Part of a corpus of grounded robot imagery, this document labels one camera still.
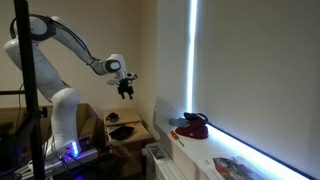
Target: wall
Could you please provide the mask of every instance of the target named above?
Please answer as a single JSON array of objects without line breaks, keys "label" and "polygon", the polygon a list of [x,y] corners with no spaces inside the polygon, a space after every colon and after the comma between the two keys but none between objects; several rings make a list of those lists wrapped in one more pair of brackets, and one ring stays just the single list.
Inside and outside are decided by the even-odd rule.
[{"label": "wall", "polygon": [[157,136],[153,127],[156,73],[157,73],[157,1],[139,0],[139,27],[140,58],[137,72],[139,78],[136,82],[136,103],[134,108],[147,123],[149,132]]},{"label": "wall", "polygon": [[185,111],[187,10],[183,0],[158,1],[157,121]]}]

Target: robotic arm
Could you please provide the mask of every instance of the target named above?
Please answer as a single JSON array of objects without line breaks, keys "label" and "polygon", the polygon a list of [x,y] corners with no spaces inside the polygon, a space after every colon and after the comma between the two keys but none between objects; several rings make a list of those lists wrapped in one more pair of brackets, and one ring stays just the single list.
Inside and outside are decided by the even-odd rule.
[{"label": "robotic arm", "polygon": [[[13,39],[8,41],[4,48],[14,64],[21,69],[19,37],[16,36],[17,29],[14,22],[10,27]],[[52,136],[44,145],[46,163],[50,164],[58,157],[60,159],[61,154],[71,154],[77,157],[81,152],[76,129],[76,111],[80,95],[61,80],[56,69],[39,49],[39,44],[53,38],[73,51],[97,75],[115,73],[115,79],[109,80],[107,84],[117,85],[118,92],[123,99],[125,98],[124,93],[127,93],[132,99],[134,91],[130,84],[137,78],[137,75],[127,73],[124,59],[120,54],[112,54],[106,60],[94,58],[86,46],[85,38],[57,16],[30,15],[30,28],[37,88],[53,104]]]}]

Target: black pole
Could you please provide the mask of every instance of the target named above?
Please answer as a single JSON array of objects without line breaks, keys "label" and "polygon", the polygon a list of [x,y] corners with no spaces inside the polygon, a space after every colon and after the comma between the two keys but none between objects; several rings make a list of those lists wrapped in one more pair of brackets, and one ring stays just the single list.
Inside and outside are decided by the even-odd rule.
[{"label": "black pole", "polygon": [[12,90],[12,91],[0,91],[0,96],[1,95],[17,95],[17,94],[24,94],[24,91],[16,91],[16,90]]},{"label": "black pole", "polygon": [[44,160],[42,152],[41,131],[40,131],[40,111],[38,105],[37,85],[35,67],[33,60],[33,50],[30,34],[30,20],[28,2],[26,0],[14,0],[21,66],[25,90],[25,100],[27,112],[36,117],[35,126],[30,135],[31,154],[33,162],[34,179],[44,180]]}]

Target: red object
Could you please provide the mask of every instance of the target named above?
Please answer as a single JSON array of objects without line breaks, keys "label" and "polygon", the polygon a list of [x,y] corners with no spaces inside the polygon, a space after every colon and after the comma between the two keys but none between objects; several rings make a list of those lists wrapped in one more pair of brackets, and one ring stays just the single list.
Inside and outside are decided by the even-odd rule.
[{"label": "red object", "polygon": [[178,135],[174,131],[170,131],[170,134],[175,140],[179,139]]},{"label": "red object", "polygon": [[223,174],[226,174],[226,175],[230,176],[230,172],[229,172],[229,170],[227,168],[219,166],[219,165],[215,165],[215,166],[216,166],[216,170],[219,173],[223,173]]},{"label": "red object", "polygon": [[191,120],[188,127],[178,127],[176,133],[194,139],[206,139],[208,138],[208,128],[206,124],[206,121],[202,119]]}]

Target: radiator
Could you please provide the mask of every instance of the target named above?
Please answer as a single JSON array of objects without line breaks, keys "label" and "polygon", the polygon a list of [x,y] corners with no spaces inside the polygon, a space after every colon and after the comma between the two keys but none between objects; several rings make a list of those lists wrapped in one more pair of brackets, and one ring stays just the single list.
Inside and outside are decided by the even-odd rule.
[{"label": "radiator", "polygon": [[160,143],[147,144],[142,154],[146,156],[146,180],[185,180]]}]

